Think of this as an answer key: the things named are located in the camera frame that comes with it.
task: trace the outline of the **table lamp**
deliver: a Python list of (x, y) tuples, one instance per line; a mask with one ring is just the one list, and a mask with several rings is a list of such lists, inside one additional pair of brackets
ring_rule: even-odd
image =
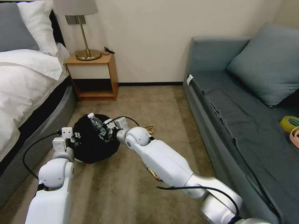
[(95, 0), (53, 0), (55, 13), (64, 16), (77, 16), (83, 40), (85, 43), (85, 50), (76, 51), (76, 57), (78, 60), (90, 61), (101, 57), (101, 52), (98, 50), (91, 50), (88, 48), (84, 29), (80, 16), (91, 15), (98, 12)]

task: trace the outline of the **plastic water bottle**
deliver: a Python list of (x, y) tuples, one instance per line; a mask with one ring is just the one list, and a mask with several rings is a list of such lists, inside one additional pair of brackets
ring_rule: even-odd
[(87, 116), (91, 120), (91, 123), (93, 124), (93, 129), (98, 133), (100, 139), (107, 142), (108, 141), (108, 139), (107, 139), (108, 132), (106, 130), (106, 125), (99, 118), (97, 118), (94, 115), (94, 113), (90, 113)]

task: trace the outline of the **bottle cap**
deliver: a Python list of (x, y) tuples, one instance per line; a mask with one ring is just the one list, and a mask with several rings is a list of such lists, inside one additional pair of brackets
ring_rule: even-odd
[(87, 115), (88, 118), (91, 118), (92, 116), (94, 116), (94, 113), (90, 113), (89, 115)]

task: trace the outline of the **lamp stem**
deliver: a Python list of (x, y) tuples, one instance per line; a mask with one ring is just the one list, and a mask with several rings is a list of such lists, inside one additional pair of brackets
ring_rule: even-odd
[(77, 16), (77, 17), (78, 17), (78, 20), (79, 20), (79, 24), (80, 24), (81, 32), (82, 32), (82, 35), (83, 35), (83, 40), (84, 40), (84, 43), (85, 43), (86, 54), (87, 54), (88, 57), (90, 57), (90, 50), (89, 50), (88, 45), (87, 45), (87, 41), (86, 41), (86, 37), (85, 37), (85, 33), (84, 33), (84, 29), (83, 29), (83, 25), (82, 25), (80, 16)]

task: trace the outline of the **yellow tape roll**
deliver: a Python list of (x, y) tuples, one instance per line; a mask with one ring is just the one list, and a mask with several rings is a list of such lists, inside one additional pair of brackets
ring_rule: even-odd
[(295, 127), (299, 126), (299, 118), (293, 116), (285, 116), (280, 122), (280, 126), (288, 133)]

